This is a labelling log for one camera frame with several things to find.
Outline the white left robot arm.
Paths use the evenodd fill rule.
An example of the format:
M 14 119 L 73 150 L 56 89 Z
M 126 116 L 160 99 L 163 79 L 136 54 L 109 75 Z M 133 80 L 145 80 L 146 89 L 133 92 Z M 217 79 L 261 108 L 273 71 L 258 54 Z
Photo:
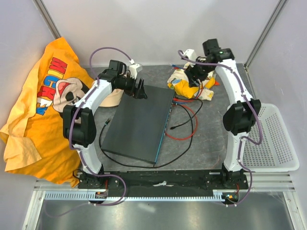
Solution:
M 130 61 L 130 66 L 111 60 L 109 66 L 97 76 L 90 90 L 74 105 L 63 109 L 63 135 L 69 140 L 70 149 L 76 150 L 81 159 L 83 170 L 91 174 L 89 184 L 101 188 L 105 184 L 102 163 L 99 161 L 94 140 L 96 125 L 94 114 L 102 101 L 115 89 L 124 90 L 135 99 L 147 99 L 144 80 L 137 79 L 142 65 Z

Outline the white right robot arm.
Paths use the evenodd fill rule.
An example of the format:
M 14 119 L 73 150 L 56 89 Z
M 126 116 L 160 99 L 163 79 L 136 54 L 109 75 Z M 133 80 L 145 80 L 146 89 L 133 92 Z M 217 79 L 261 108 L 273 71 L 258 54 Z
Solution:
M 237 183 L 234 172 L 246 170 L 243 165 L 243 151 L 246 141 L 255 145 L 262 142 L 249 138 L 248 134 L 257 125 L 259 134 L 262 129 L 258 114 L 261 109 L 260 100 L 253 99 L 244 85 L 237 70 L 235 56 L 230 48 L 221 48 L 217 39 L 209 39 L 202 44 L 204 56 L 198 56 L 193 49 L 178 51 L 180 57 L 189 62 L 185 70 L 189 85 L 195 86 L 205 80 L 209 73 L 215 72 L 226 89 L 230 105 L 223 116 L 223 125 L 228 132 L 226 158 L 223 167 L 226 173 L 220 176 L 220 184 L 224 188 L 232 188 Z

